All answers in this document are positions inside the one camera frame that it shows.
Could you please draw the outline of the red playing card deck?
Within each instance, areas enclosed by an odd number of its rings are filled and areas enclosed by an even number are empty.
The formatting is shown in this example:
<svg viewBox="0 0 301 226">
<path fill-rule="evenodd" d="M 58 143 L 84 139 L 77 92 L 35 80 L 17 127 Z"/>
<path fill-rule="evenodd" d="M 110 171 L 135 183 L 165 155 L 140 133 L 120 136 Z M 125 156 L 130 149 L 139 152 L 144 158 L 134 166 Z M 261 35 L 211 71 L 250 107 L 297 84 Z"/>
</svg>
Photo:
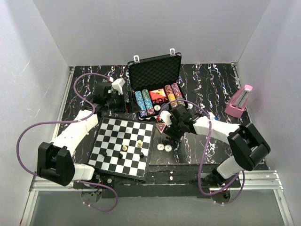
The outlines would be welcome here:
<svg viewBox="0 0 301 226">
<path fill-rule="evenodd" d="M 158 99 L 163 99 L 163 98 L 167 97 L 164 89 L 151 90 L 151 91 L 149 91 L 149 94 L 150 94 L 151 100 L 158 100 Z"/>
</svg>

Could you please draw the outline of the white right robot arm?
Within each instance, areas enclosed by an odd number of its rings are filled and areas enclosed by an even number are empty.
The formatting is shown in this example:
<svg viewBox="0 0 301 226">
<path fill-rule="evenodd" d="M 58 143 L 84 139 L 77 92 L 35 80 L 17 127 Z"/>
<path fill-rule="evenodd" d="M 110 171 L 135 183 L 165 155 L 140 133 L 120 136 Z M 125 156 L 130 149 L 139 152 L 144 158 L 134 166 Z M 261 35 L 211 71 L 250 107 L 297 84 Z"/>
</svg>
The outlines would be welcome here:
<svg viewBox="0 0 301 226">
<path fill-rule="evenodd" d="M 200 180 L 203 186 L 223 187 L 242 170 L 252 171 L 270 153 L 271 148 L 252 124 L 231 124 L 208 116 L 191 113 L 183 105 L 163 111 L 160 119 L 166 124 L 164 133 L 180 142 L 185 133 L 210 134 L 230 146 L 232 155 Z"/>
</svg>

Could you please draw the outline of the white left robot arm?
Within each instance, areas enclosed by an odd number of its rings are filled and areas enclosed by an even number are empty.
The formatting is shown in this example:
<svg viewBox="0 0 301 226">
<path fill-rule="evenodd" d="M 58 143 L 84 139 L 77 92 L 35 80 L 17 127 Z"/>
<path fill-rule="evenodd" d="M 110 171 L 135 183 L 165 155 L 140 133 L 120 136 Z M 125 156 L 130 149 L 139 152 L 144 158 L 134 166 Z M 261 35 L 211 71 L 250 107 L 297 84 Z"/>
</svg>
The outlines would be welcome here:
<svg viewBox="0 0 301 226">
<path fill-rule="evenodd" d="M 42 142 L 38 148 L 37 175 L 62 186 L 83 180 L 89 188 L 96 188 L 100 177 L 94 167 L 74 162 L 77 146 L 109 111 L 126 112 L 123 95 L 123 79 L 113 83 L 101 83 L 96 93 L 83 105 L 75 122 L 51 142 Z"/>
</svg>

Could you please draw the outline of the black poker set case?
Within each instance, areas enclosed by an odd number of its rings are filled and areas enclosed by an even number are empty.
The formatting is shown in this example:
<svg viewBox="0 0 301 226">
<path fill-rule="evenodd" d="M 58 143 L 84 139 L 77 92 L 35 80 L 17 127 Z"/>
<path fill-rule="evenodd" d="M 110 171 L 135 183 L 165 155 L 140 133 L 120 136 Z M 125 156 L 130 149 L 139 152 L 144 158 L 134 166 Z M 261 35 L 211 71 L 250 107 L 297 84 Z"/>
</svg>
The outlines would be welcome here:
<svg viewBox="0 0 301 226">
<path fill-rule="evenodd" d="M 179 79 L 182 55 L 172 48 L 167 55 L 140 59 L 138 55 L 127 63 L 133 92 L 164 89 Z"/>
</svg>

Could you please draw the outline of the triangular all-in marker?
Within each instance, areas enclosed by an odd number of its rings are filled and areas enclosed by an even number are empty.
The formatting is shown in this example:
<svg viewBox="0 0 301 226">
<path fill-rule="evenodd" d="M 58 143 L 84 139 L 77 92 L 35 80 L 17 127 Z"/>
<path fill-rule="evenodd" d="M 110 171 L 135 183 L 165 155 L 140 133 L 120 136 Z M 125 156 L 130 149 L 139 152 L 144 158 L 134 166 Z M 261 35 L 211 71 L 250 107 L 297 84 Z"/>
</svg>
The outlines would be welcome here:
<svg viewBox="0 0 301 226">
<path fill-rule="evenodd" d="M 159 131 L 159 133 L 162 134 L 166 128 L 166 124 L 165 123 L 157 123 L 156 128 Z"/>
</svg>

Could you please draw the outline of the black white chess board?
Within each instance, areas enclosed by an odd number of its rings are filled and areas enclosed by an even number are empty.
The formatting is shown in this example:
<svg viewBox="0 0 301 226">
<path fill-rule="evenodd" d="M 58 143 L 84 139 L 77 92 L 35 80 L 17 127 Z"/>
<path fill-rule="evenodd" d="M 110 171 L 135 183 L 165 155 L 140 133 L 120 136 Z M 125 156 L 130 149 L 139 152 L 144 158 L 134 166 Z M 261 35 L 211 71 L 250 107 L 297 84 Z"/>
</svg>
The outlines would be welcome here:
<svg viewBox="0 0 301 226">
<path fill-rule="evenodd" d="M 102 173 L 145 181 L 155 130 L 155 123 L 104 117 L 87 164 Z M 138 140 L 143 142 L 142 147 L 137 146 Z M 119 153 L 123 154 L 122 159 L 118 158 Z"/>
</svg>

